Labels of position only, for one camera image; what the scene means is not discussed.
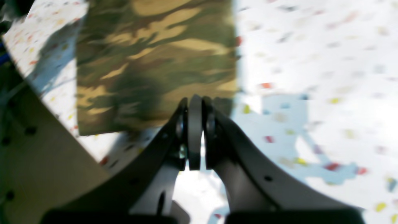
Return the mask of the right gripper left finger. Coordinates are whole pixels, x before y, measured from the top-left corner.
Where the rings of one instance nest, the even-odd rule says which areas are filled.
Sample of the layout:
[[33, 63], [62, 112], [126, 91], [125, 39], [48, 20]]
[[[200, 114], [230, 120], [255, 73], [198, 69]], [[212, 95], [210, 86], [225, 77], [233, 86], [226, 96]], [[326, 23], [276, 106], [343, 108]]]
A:
[[173, 200], [175, 181], [185, 170], [188, 99], [144, 151], [94, 189], [47, 211], [42, 224], [189, 224], [189, 214]]

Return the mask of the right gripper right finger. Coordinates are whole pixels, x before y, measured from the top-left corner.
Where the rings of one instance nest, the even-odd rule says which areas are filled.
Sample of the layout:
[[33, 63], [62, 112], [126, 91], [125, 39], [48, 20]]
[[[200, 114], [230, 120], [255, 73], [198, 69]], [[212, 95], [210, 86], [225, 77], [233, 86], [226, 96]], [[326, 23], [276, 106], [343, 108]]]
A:
[[363, 224], [359, 210], [301, 183], [279, 168], [240, 127], [202, 99], [206, 168], [222, 180], [226, 224]]

